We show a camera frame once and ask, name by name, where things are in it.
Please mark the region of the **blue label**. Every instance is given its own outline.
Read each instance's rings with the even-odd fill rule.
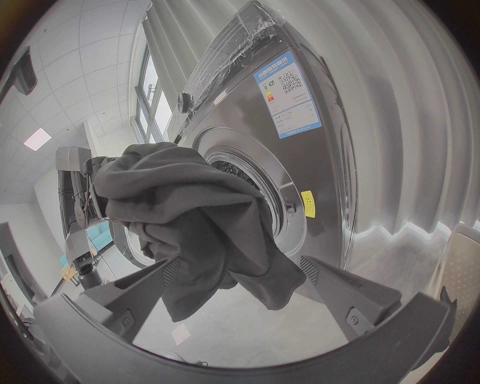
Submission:
[[[322,126],[310,89],[291,51],[259,69],[254,77],[280,139]]]

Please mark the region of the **teal sofa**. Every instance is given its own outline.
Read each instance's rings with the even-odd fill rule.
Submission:
[[[108,221],[87,229],[88,242],[93,245],[97,251],[109,245],[113,239],[108,226]]]

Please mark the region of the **gray cloth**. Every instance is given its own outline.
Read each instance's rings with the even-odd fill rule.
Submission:
[[[175,322],[237,283],[278,310],[305,281],[273,241],[262,194],[191,148],[130,145],[103,165],[94,188],[108,199],[107,216],[144,240],[145,253],[157,261],[181,258],[181,271],[162,296]]]

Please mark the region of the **ceiling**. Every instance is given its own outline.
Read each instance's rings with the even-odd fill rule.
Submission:
[[[59,0],[23,42],[38,84],[0,105],[0,204],[36,202],[57,148],[88,147],[84,121],[98,137],[130,126],[130,61],[148,2]],[[40,127],[52,138],[35,152],[23,143]]]

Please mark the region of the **qr code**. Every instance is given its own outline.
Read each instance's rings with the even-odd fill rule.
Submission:
[[[303,87],[303,81],[301,80],[295,68],[292,68],[290,71],[280,75],[278,79],[280,80],[280,84],[282,85],[285,94]]]

